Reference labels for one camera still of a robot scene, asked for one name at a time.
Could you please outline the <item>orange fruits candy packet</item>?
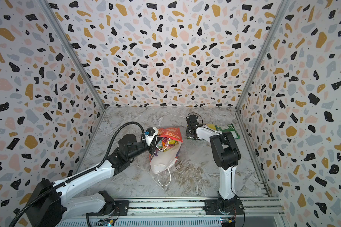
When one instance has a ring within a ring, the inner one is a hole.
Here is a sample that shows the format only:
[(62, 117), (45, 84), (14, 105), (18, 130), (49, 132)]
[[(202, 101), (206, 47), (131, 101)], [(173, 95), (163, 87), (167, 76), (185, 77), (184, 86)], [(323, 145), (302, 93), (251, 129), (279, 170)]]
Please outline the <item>orange fruits candy packet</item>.
[(167, 137), (157, 137), (155, 146), (160, 151), (166, 151), (178, 145), (179, 142)]

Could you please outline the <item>red paper gift bag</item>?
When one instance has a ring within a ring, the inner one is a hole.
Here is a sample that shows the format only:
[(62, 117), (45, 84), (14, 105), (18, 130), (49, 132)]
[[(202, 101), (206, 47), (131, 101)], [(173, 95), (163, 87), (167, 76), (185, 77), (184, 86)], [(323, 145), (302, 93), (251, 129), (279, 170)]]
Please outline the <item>red paper gift bag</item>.
[(160, 128), (157, 137), (167, 137), (179, 142), (178, 145), (166, 151), (156, 149), (153, 155), (150, 155), (150, 166), (154, 174), (159, 176), (160, 173), (166, 171), (170, 174), (170, 168), (173, 167), (179, 156), (179, 151), (183, 143), (180, 128)]

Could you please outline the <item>green snack packet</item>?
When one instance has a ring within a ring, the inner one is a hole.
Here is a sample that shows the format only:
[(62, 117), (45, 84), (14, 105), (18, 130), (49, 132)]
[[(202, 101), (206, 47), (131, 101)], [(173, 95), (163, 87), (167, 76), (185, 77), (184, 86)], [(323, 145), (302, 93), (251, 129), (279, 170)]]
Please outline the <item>green snack packet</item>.
[(235, 139), (240, 139), (240, 135), (236, 131), (235, 126), (233, 124), (228, 124), (225, 127), (222, 127), (222, 132), (231, 132)]

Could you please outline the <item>yellow snack packet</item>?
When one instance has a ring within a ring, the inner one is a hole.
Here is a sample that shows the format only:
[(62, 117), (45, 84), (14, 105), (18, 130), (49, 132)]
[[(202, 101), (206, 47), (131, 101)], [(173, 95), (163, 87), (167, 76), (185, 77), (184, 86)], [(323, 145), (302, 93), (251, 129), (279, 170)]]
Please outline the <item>yellow snack packet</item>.
[(215, 125), (215, 124), (206, 124), (206, 126), (214, 131), (221, 131), (221, 127)]

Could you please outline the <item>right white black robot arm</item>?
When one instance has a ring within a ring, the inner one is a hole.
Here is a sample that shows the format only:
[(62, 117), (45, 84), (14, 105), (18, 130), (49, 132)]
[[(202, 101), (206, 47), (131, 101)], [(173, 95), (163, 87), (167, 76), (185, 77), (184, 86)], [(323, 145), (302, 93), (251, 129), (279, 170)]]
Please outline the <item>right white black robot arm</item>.
[(243, 212), (241, 201), (235, 193), (235, 171), (241, 153), (231, 131), (212, 129), (199, 123), (199, 115), (190, 113), (186, 117), (186, 136), (194, 140), (205, 140), (211, 146), (215, 164), (219, 167), (220, 186), (215, 200), (205, 200), (203, 210), (207, 215), (236, 214)]

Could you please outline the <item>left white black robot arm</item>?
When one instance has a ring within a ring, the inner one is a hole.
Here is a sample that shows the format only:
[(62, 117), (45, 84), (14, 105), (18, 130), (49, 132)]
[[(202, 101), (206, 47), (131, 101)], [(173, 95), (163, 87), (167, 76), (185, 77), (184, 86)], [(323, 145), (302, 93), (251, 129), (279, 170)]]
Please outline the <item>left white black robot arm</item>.
[(32, 193), (26, 210), (33, 227), (55, 227), (61, 221), (81, 216), (86, 213), (116, 212), (115, 201), (105, 191), (79, 197), (76, 195), (90, 186), (111, 178), (130, 166), (131, 160), (145, 153), (155, 152), (156, 137), (146, 132), (142, 141), (136, 136), (127, 134), (118, 142), (118, 147), (100, 166), (93, 166), (78, 174), (62, 180), (50, 182), (42, 180)]

